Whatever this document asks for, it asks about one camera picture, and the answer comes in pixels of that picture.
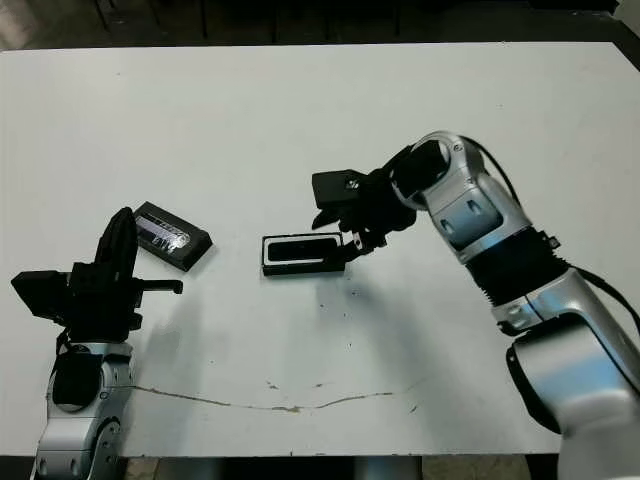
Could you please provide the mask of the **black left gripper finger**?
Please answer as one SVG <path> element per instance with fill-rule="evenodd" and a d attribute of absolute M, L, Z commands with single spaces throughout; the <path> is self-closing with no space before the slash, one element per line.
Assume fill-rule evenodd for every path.
<path fill-rule="evenodd" d="M 104 267 L 114 279 L 119 279 L 120 262 L 118 259 L 118 241 L 123 208 L 118 210 L 109 220 L 99 239 L 94 262 Z"/>
<path fill-rule="evenodd" d="M 119 279 L 133 276 L 137 249 L 137 226 L 133 211 L 130 207 L 124 207 L 117 214 L 115 226 L 115 265 Z"/>

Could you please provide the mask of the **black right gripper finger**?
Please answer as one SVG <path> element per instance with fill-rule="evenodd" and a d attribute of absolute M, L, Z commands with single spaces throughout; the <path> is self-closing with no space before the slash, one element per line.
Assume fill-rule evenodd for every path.
<path fill-rule="evenodd" d="M 336 224 L 339 230 L 345 230 L 344 210 L 340 208 L 322 209 L 313 219 L 311 229 L 318 230 L 322 227 Z"/>
<path fill-rule="evenodd" d="M 341 246 L 339 252 L 340 262 L 347 264 L 362 255 L 363 242 L 359 236 L 354 236 L 352 240 Z"/>

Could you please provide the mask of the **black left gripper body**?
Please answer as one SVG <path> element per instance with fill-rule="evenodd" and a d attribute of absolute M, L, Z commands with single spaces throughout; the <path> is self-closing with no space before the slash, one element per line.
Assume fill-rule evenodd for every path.
<path fill-rule="evenodd" d="M 146 292 L 181 294 L 183 282 L 137 278 L 131 266 L 112 262 L 76 262 L 68 289 L 71 298 L 65 320 L 70 340 L 121 343 L 142 326 L 143 316 L 137 309 Z"/>

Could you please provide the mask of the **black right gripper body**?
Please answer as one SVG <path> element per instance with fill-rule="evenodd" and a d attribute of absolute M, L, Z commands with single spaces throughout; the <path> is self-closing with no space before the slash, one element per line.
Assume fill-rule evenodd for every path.
<path fill-rule="evenodd" d="M 343 210 L 346 229 L 341 231 L 362 239 L 362 255 L 385 246 L 387 234 L 403 231 L 416 221 L 416 211 L 398 199 L 389 172 L 382 168 L 361 178 L 358 199 Z"/>

